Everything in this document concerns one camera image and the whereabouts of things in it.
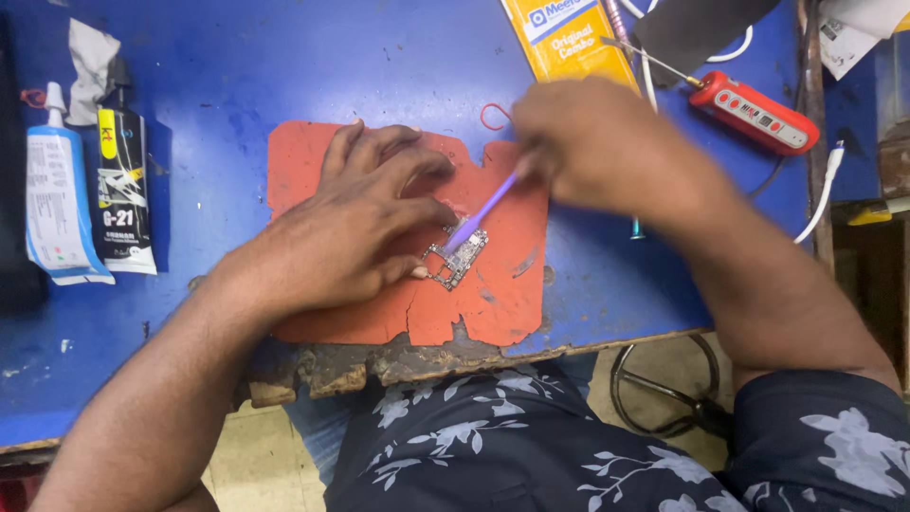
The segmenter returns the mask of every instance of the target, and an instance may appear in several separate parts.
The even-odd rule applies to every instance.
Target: orange silicone mat
[[[323,154],[340,126],[289,121],[272,131],[268,205],[273,220],[316,192]],[[478,211],[514,170],[518,157],[515,144],[494,141],[484,148],[483,167],[478,167],[457,138],[425,133],[415,144],[442,151],[456,171],[441,183],[421,177],[404,195],[430,194],[459,215]],[[405,278],[373,301],[303,312],[273,333],[294,343],[382,344],[407,331],[412,344],[439,345],[452,339],[452,324],[463,318],[474,340],[517,343],[541,325],[546,224],[546,190],[513,188],[481,224],[490,242],[451,292],[431,279]],[[423,227],[394,240],[389,252],[422,256],[432,242],[442,244],[447,236],[439,227]],[[427,261],[434,273],[441,263],[435,255]]]

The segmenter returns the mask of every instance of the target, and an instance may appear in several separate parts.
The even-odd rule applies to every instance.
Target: floor
[[[732,410],[730,360],[720,350],[713,334],[705,338],[717,354],[721,368],[718,402]],[[611,349],[599,354],[588,403],[603,422],[623,426],[610,400],[610,370],[619,351]],[[698,394],[708,383],[707,362],[688,338],[640,344],[635,347],[626,369],[687,394]],[[643,425],[655,426],[684,412],[673,400],[627,384],[622,388],[622,399],[629,414]],[[724,443],[701,430],[672,439],[670,444],[687,450],[711,471],[723,467]],[[252,409],[247,403],[229,415],[203,483],[222,512],[326,509],[322,501],[325,487],[281,407]]]

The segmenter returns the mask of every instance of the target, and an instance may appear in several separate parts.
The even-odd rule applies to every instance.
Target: purple brush
[[[468,219],[464,224],[461,224],[461,227],[451,234],[449,240],[446,241],[446,244],[442,249],[448,254],[455,252],[455,250],[458,249],[458,246],[464,243],[464,241],[480,227],[480,221],[483,220],[487,213],[490,213],[490,210],[492,210],[493,206],[502,199],[502,196],[506,195],[506,192],[515,184],[516,179],[515,173],[512,172],[509,177],[502,182],[502,185],[493,192],[493,197],[487,201],[487,204],[483,205],[483,208],[477,212],[477,215]]]

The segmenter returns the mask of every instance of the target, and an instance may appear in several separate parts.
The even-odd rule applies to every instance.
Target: blue glue tube
[[[45,108],[50,112],[47,124],[28,129],[28,259],[50,274],[56,284],[114,284],[114,276],[92,245],[82,139],[63,126],[66,105],[56,82],[47,84]]]

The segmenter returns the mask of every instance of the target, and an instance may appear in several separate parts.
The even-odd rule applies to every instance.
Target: hand
[[[551,180],[561,202],[661,228],[734,194],[724,174],[629,88],[588,77],[535,84],[513,107],[519,173]]]
[[[389,156],[418,138],[419,131],[400,125],[364,133],[359,119],[339,128],[316,194],[212,272],[227,283],[223,293],[240,294],[246,307],[276,322],[298,311],[369,300],[413,271],[425,277],[423,262],[410,254],[376,261],[389,241],[418,224],[458,222],[433,198],[400,198],[421,173],[454,171],[438,151],[404,148]]]

